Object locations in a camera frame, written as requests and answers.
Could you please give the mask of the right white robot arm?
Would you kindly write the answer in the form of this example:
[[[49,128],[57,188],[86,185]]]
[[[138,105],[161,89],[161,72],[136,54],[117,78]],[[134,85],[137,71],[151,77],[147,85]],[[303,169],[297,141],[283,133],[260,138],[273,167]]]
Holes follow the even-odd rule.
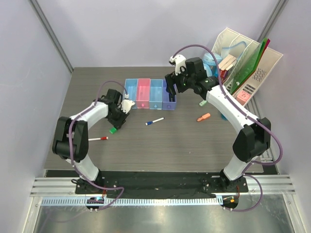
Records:
[[[174,66],[174,71],[165,76],[167,92],[175,96],[177,93],[192,89],[195,94],[216,107],[237,132],[232,146],[233,157],[221,170],[219,180],[223,191],[232,191],[250,164],[270,147],[270,135],[251,118],[268,129],[271,128],[271,123],[267,118],[259,119],[248,112],[232,98],[223,85],[219,84],[216,77],[207,76],[202,59],[198,57],[186,59],[183,55],[177,55],[171,57],[169,63]]]

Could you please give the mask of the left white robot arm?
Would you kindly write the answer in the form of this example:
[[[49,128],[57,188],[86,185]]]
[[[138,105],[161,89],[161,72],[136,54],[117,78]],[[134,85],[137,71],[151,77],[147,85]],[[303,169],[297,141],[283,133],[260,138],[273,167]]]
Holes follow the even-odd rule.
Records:
[[[102,119],[108,120],[112,131],[119,130],[134,105],[128,94],[123,97],[119,91],[109,89],[85,110],[70,117],[62,116],[57,121],[52,152],[70,163],[94,194],[100,193],[104,184],[100,169],[88,155],[88,131]]]

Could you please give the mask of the green cap black marker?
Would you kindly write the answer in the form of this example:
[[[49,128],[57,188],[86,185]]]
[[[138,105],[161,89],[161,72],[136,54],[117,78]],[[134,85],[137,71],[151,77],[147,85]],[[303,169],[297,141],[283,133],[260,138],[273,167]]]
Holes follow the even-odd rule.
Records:
[[[111,134],[114,134],[116,131],[117,131],[117,129],[113,127],[113,128],[110,130],[110,133],[111,133]]]

